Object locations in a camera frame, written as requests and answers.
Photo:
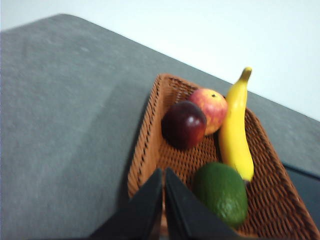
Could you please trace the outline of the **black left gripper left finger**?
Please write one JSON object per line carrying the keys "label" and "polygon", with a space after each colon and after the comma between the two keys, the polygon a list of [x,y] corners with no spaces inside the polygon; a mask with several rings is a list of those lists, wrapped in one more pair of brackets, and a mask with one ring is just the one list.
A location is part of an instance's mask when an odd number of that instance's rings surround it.
{"label": "black left gripper left finger", "polygon": [[126,206],[95,230],[92,240],[147,240],[162,213],[162,170],[156,169]]}

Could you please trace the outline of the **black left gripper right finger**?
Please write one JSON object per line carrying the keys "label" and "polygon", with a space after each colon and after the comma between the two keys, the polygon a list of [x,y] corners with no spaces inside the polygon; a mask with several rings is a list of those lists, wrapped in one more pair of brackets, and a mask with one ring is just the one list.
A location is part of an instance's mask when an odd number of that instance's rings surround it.
{"label": "black left gripper right finger", "polygon": [[170,168],[165,170],[165,212],[171,240],[239,240]]}

